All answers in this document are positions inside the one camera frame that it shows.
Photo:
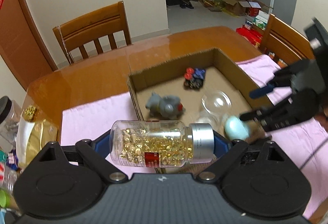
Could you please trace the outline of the clear plastic cup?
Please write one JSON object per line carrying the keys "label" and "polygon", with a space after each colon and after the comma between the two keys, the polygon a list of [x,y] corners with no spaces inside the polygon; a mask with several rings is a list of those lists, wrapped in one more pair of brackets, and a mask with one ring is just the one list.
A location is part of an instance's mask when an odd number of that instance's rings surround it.
{"label": "clear plastic cup", "polygon": [[229,112],[232,106],[230,98],[222,91],[213,91],[204,94],[201,103],[204,110],[216,115]]}

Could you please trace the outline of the gold capsule bottle silver cap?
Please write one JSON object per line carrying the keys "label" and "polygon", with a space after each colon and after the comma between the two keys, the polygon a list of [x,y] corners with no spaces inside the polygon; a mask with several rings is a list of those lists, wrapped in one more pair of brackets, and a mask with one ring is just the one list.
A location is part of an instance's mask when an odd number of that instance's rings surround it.
{"label": "gold capsule bottle silver cap", "polygon": [[116,121],[109,136],[109,154],[119,166],[180,168],[209,163],[214,148],[214,132],[208,123]]}

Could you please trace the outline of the blue black toy train block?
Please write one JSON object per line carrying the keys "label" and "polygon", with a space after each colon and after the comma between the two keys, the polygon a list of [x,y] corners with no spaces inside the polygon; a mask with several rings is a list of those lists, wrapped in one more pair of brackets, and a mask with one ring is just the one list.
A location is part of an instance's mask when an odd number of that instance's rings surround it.
{"label": "blue black toy train block", "polygon": [[206,70],[198,68],[187,68],[184,73],[184,88],[200,89],[204,85]]}

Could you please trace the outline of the wooden chair at right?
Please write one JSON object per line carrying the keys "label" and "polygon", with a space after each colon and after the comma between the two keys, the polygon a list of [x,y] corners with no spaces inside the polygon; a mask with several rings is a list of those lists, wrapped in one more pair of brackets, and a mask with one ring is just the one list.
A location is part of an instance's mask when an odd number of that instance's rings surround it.
{"label": "wooden chair at right", "polygon": [[281,67],[315,58],[308,39],[273,14],[269,16],[259,51],[273,54],[272,59]]}

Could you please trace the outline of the mint green earbud case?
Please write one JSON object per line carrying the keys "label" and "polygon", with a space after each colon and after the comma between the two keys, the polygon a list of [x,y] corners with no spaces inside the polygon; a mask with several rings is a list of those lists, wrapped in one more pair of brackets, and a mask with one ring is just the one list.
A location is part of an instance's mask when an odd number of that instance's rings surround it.
{"label": "mint green earbud case", "polygon": [[224,125],[226,136],[232,141],[234,139],[245,140],[250,137],[249,126],[236,116],[230,116]]}

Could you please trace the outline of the wooden chair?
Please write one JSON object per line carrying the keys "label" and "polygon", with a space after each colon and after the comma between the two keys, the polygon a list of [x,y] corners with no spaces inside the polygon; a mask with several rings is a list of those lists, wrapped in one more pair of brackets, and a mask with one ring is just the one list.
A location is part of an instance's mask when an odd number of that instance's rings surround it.
{"label": "wooden chair", "polygon": [[272,59],[281,67],[315,58],[308,39],[273,14],[269,16],[259,51],[273,54]]}
{"label": "wooden chair", "polygon": [[102,54],[103,48],[99,41],[101,37],[108,38],[111,50],[117,49],[114,34],[121,31],[124,34],[126,45],[131,45],[132,40],[123,1],[92,11],[53,28],[58,44],[70,65],[74,63],[71,52],[75,49],[80,51],[83,59],[89,58],[84,46],[89,42],[94,43],[97,54]]}

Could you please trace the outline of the wooden door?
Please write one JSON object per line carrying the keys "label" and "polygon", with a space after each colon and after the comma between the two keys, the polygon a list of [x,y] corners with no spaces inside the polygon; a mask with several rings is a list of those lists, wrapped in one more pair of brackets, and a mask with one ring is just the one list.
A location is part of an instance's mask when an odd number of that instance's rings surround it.
{"label": "wooden door", "polygon": [[57,70],[26,0],[1,0],[1,57],[24,90]]}

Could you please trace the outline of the gold tissue pack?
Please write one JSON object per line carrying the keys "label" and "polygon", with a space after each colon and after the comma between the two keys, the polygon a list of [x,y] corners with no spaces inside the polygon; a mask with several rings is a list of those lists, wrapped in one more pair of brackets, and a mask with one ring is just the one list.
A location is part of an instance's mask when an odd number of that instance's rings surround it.
{"label": "gold tissue pack", "polygon": [[47,119],[36,120],[38,113],[36,106],[29,105],[20,117],[16,155],[21,169],[25,169],[48,142],[57,140],[57,126]]}

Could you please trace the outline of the wooden chair at far side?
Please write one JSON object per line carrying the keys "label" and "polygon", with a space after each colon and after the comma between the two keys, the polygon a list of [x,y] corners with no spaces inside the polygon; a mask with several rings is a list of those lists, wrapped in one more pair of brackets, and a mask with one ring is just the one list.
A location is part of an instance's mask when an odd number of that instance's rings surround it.
{"label": "wooden chair at far side", "polygon": [[83,59],[89,58],[84,46],[89,42],[94,43],[97,54],[102,54],[103,48],[99,41],[101,37],[108,38],[111,50],[117,49],[114,34],[121,31],[124,34],[126,45],[131,45],[132,40],[123,1],[92,11],[53,28],[58,44],[70,65],[74,63],[71,52],[75,49],[80,51]]}

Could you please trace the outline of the grey plush toy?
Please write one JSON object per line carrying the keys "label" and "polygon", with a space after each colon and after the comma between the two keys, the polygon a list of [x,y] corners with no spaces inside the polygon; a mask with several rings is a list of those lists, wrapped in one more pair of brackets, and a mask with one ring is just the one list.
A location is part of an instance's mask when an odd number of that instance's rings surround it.
{"label": "grey plush toy", "polygon": [[152,92],[145,107],[150,111],[150,115],[155,116],[159,114],[161,117],[169,120],[175,120],[185,112],[180,97],[173,95],[162,97],[155,92]]}

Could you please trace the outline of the brown cardboard box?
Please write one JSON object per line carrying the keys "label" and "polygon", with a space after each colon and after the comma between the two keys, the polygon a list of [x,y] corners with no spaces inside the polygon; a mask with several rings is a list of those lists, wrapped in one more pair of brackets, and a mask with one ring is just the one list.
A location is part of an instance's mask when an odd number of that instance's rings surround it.
{"label": "brown cardboard box", "polygon": [[[184,74],[189,67],[204,69],[204,85],[196,90],[184,86]],[[214,98],[221,91],[231,102],[229,108],[217,113],[214,130],[224,132],[224,122],[229,116],[238,116],[260,107],[272,105],[268,97],[251,99],[249,93],[258,85],[236,63],[221,50],[212,48],[206,51],[174,58],[158,65],[129,75],[128,89],[139,120],[162,120],[161,115],[152,115],[146,103],[153,93],[161,97],[173,95],[180,97],[185,108],[180,120],[189,125],[205,114],[202,98]]]}

